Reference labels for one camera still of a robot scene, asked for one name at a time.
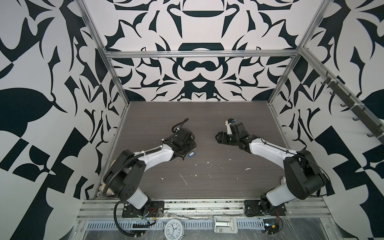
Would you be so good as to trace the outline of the blue key tag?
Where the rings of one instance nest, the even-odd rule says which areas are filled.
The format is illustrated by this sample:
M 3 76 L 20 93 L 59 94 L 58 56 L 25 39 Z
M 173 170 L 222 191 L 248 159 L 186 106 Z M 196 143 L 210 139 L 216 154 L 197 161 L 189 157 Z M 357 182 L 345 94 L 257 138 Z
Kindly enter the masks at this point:
M 188 154 L 188 157 L 191 158 L 191 157 L 193 157 L 195 154 L 196 154 L 195 152 L 191 152 L 191 153 Z

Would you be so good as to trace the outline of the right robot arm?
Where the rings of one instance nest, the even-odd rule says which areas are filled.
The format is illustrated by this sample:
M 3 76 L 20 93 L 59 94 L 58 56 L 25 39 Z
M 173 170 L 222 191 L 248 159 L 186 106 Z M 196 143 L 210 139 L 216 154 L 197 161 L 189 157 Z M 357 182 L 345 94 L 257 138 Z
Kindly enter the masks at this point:
M 309 151 L 286 149 L 269 143 L 262 137 L 250 135 L 244 124 L 234 119 L 228 119 L 226 127 L 225 132 L 218 132 L 215 136 L 219 144 L 237 146 L 249 154 L 260 156 L 278 165 L 285 172 L 278 187 L 261 195 L 255 211 L 252 205 L 246 206 L 246 216 L 272 214 L 277 208 L 292 200 L 305 200 L 329 182 L 328 176 L 322 172 L 322 168 Z

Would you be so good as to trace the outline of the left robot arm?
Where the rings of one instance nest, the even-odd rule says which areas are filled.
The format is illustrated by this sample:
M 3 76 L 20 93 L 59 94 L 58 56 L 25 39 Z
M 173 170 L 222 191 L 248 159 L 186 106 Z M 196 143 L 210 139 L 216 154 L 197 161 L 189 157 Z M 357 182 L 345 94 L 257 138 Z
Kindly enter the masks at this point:
M 139 187 L 145 171 L 176 158 L 183 159 L 196 146 L 194 134 L 181 128 L 156 148 L 136 153 L 123 151 L 104 175 L 102 196 L 108 198 L 107 192 L 111 191 L 111 198 L 118 198 L 145 215 L 151 204 L 150 198 Z

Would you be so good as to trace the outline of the white alarm clock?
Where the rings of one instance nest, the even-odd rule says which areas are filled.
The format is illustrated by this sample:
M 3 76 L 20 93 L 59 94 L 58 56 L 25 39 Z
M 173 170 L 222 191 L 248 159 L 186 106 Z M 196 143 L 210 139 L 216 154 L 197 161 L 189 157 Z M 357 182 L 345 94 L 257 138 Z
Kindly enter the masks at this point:
M 178 219 L 169 220 L 164 228 L 166 240 L 182 240 L 184 238 L 184 226 Z

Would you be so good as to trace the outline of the silver metal latch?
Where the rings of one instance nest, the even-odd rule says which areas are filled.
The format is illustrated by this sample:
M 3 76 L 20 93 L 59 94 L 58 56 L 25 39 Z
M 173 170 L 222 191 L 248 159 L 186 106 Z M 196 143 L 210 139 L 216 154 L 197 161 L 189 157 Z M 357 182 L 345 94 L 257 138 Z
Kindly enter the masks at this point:
M 231 216 L 214 216 L 214 232 L 217 234 L 237 234 L 237 219 Z

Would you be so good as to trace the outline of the black wall hook rail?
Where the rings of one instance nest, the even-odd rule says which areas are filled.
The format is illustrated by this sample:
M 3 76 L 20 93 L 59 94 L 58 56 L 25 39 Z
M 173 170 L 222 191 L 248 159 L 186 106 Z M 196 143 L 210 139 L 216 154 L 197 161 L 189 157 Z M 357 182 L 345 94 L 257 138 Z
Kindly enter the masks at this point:
M 355 122 L 363 123 L 370 131 L 367 137 L 376 138 L 384 145 L 384 123 L 341 80 L 326 71 L 326 79 L 322 82 L 322 86 L 329 87 L 331 89 L 330 95 L 337 96 L 342 101 L 341 108 L 353 112 Z

